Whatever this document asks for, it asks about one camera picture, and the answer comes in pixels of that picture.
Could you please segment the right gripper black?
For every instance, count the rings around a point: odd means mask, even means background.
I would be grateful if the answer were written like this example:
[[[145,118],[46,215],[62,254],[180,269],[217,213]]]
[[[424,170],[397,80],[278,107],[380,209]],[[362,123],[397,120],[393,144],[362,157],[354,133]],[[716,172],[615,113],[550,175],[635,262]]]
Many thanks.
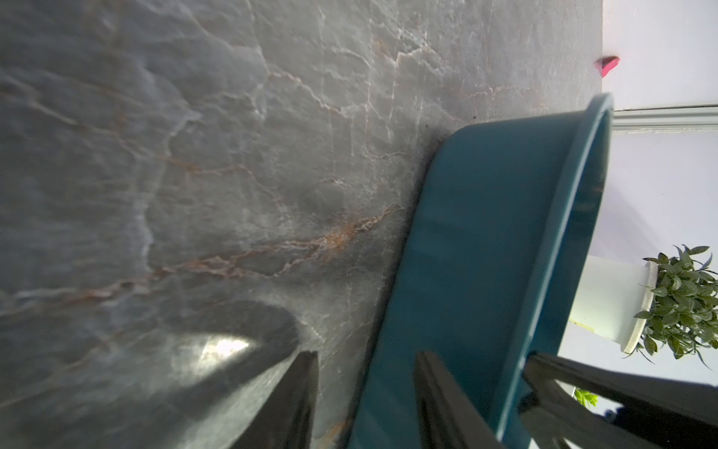
[[[714,448],[717,389],[610,372],[555,355],[534,353],[523,378],[522,424],[540,448]],[[573,385],[617,403],[593,413],[570,396]]]

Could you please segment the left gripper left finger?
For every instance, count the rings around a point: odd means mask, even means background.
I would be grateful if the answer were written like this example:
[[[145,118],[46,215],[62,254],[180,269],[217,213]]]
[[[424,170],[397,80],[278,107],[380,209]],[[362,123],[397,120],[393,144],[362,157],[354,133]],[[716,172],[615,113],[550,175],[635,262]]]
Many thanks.
[[[317,352],[299,353],[231,448],[310,448],[318,370]]]

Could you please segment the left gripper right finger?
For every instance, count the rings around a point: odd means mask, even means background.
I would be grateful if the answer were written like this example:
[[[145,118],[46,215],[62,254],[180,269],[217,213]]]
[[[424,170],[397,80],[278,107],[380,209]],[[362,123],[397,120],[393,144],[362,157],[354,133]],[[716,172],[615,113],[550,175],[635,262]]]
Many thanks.
[[[438,355],[415,357],[413,381],[422,447],[503,447]]]

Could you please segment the teal plastic storage box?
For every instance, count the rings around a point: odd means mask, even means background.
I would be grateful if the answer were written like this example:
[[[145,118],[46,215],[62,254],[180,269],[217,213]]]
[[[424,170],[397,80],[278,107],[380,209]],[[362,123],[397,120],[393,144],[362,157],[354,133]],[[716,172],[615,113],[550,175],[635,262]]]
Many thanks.
[[[501,443],[529,446],[517,405],[532,352],[556,354],[607,177],[613,98],[479,123],[432,160],[400,258],[351,448],[420,444],[412,371],[437,354]]]

